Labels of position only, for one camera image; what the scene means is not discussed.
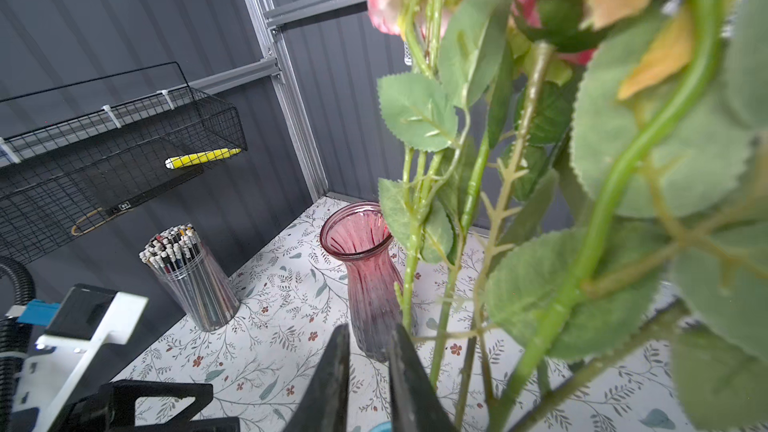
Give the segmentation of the hot pink rose stem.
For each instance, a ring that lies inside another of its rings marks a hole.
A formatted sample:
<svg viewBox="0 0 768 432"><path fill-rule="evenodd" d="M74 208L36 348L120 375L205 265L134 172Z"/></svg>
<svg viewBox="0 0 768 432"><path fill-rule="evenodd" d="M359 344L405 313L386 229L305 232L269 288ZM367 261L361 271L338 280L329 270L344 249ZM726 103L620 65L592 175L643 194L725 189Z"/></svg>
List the hot pink rose stem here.
<svg viewBox="0 0 768 432"><path fill-rule="evenodd" d="M514 0L512 19L514 29L530 43L524 54L527 85L517 104L521 107L514 116L512 132L515 141L511 156L501 163L502 189L497 204L489 211L491 230L483 266L477 277L473 299L484 298L486 285L495 267L510 250L524 243L522 239L504 239L502 233L512 230L509 223L514 211L508 207L512 195L521 188L524 172L537 178L542 171L523 164L535 119L544 110L544 92L552 80L548 73L555 60L584 65L605 34L590 25L584 25L587 14L585 0Z"/></svg>

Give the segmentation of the cream peach rose stem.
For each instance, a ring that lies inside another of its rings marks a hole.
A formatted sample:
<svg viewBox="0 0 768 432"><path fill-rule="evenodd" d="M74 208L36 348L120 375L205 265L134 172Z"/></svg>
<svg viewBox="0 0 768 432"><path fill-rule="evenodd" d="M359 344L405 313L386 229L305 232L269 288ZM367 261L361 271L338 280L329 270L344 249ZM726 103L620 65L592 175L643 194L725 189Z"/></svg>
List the cream peach rose stem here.
<svg viewBox="0 0 768 432"><path fill-rule="evenodd" d="M427 27L427 51L429 57L423 59L417 55L417 69L420 72L426 73L426 75L418 75L419 78L427 78L434 82L435 74L439 75L439 79L442 81L442 85L447 87L443 90L440 87L440 91L445 92L447 95L447 104L449 109L453 110L453 107L458 107L466 114L469 114L469 106L473 105L479 98L482 92L484 92L494 79L498 79L499 74L504 75L505 67L507 67L508 60L505 59L509 52L509 47L506 42L506 31L508 28L507 22L510 15L510 7L512 7L513 0L469 0L470 5L466 7L464 5L459 6L459 11L451 21L446 22L446 31L443 32L443 1L444 0L431 0L426 12L426 27ZM460 217L458 224L455 224L455 232L458 233L458 239L454 237L454 241L458 244L457 256L454 257L451 262L448 257L448 249L442 249L438 247L438 252L441 255L441 260L446 262L449 266L449 279L446 286L446 300L453 300L453 293L455 289L455 283L458 277L458 273L461 266L458 265L460 256L463 253L464 241L466 234L468 233L469 224L473 220L473 214L477 208L477 201L481 195L481 182L484 172L482 169L485 167L485 162L481 159L487 159L491 148L493 148L499 138L493 136L494 133L491 129L491 112L489 109L489 115L487 118L487 128L484 132L483 140L480 150L478 152L475 162L473 162L472 175L467 182L467 196L465 202L461 207ZM412 279L415 273L416 266L419 262L417 255L422 254L422 246L427 240L426 223L427 218L434 209L433 202L437 199L435 197L443 189L448 190L446 183L449 180L450 174L459 171L459 162L463 159L463 148L468 140L466 135L468 134L468 127L471 125L471 119L469 115L465 117L467 122L464 130L459 137L459 140L454 144L453 135L448 136L447 145L437 150L436 155L430 165L429 172L426 176L418 179L424 179L424 184L417 185L415 192L404 192L403 198L406 200L406 210L408 212L408 241L406 242L407 249L407 267L406 267L406 283L405 283L405 298L401 304L404 312L410 311L411 306L411 286ZM443 152L448 148L455 146L455 155L451 159L450 167L443 175L437 174L438 166L442 164ZM447 303L441 309L440 322L438 325L438 336L436 339L436 345L434 349L434 356L431 363L431 369L429 373L429 382L431 387L436 387L439 376L440 367L443 360L443 352L440 348L445 345L447 340L447 320L450 313L451 303Z"/></svg>

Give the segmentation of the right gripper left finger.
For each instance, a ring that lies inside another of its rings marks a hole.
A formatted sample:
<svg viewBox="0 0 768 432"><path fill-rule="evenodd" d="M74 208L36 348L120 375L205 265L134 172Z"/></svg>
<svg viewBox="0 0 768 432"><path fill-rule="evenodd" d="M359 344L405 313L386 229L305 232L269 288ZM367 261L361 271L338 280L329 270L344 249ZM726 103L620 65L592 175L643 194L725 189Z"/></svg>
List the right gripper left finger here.
<svg viewBox="0 0 768 432"><path fill-rule="evenodd" d="M350 330L335 327L304 396L284 427L289 431L347 430Z"/></svg>

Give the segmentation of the teal ceramic vase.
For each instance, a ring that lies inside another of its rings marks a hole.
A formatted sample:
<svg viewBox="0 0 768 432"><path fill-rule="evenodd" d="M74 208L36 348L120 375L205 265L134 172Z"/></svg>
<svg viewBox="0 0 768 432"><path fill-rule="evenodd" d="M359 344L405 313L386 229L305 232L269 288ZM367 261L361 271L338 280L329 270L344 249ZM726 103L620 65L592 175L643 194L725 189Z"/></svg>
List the teal ceramic vase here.
<svg viewBox="0 0 768 432"><path fill-rule="evenodd" d="M390 421L377 424L369 430L369 432L392 432L392 431L393 431L393 427Z"/></svg>

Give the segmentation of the pink peony spray stem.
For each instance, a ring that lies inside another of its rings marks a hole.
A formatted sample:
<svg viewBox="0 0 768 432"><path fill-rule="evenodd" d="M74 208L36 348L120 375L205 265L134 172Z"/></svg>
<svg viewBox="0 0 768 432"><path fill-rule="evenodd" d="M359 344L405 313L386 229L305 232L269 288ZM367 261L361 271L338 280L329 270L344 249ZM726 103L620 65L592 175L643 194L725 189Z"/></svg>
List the pink peony spray stem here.
<svg viewBox="0 0 768 432"><path fill-rule="evenodd" d="M520 246L491 277L492 320L524 352L491 409L501 430L547 357L584 367L540 420L651 327L671 328L677 397L698 429L767 421L767 0L584 0L597 41L576 96L572 169L592 206L553 285L522 298ZM670 265L680 298L648 326L628 304ZM683 312L694 327L677 329Z"/></svg>

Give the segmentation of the coral pink rose stem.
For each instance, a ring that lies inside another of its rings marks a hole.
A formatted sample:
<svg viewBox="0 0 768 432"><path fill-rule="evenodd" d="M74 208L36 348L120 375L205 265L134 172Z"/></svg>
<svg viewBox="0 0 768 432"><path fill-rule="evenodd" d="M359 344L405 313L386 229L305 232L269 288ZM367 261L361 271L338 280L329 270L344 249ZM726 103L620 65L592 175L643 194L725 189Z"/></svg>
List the coral pink rose stem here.
<svg viewBox="0 0 768 432"><path fill-rule="evenodd" d="M427 257L427 222L447 175L440 167L459 146L458 117L438 81L441 39L452 12L449 0L366 0L373 27L408 46L409 72L378 79L379 110L387 129L404 145L402 177L379 182L387 225L406 251L406 269L395 294L405 329L413 325L414 280Z"/></svg>

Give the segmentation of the yellow marker pen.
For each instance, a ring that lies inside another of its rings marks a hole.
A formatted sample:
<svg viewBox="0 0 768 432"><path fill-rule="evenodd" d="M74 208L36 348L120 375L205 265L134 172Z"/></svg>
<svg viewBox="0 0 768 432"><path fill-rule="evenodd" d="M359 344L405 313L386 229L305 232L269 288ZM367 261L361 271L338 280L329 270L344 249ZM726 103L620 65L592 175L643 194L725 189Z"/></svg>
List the yellow marker pen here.
<svg viewBox="0 0 768 432"><path fill-rule="evenodd" d="M224 160L241 153L240 148L222 148L206 152L192 153L183 156L169 157L164 165L167 169L176 170L185 167L202 165L208 162Z"/></svg>

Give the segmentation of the glass cup of pencils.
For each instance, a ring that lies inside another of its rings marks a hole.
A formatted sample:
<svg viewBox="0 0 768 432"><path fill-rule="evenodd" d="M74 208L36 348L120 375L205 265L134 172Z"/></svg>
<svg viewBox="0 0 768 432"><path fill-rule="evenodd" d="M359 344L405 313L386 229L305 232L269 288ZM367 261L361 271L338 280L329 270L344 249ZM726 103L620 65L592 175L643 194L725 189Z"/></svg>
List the glass cup of pencils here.
<svg viewBox="0 0 768 432"><path fill-rule="evenodd" d="M139 259L200 330L218 330L236 315L240 300L192 225L170 227L154 235L139 252Z"/></svg>

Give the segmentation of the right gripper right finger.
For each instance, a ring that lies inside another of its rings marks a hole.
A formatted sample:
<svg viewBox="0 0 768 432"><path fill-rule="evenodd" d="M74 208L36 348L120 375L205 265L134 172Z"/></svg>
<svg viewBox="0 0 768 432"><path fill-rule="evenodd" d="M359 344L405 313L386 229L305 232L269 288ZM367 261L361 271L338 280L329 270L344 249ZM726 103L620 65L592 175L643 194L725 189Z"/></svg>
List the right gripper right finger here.
<svg viewBox="0 0 768 432"><path fill-rule="evenodd" d="M392 331L388 358L392 430L455 431L402 324Z"/></svg>

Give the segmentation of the pink ribbed glass vase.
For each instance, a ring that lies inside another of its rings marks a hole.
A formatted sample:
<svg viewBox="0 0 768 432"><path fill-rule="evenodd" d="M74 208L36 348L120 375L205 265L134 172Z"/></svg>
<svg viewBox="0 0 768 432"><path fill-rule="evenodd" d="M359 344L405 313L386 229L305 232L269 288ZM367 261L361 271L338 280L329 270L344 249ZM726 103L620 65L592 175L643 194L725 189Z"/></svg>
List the pink ribbed glass vase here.
<svg viewBox="0 0 768 432"><path fill-rule="evenodd" d="M387 348L403 320L395 289L403 279L389 247L393 242L380 205L358 202L333 213L320 232L320 245L347 270L351 327L358 348L377 362L388 361Z"/></svg>

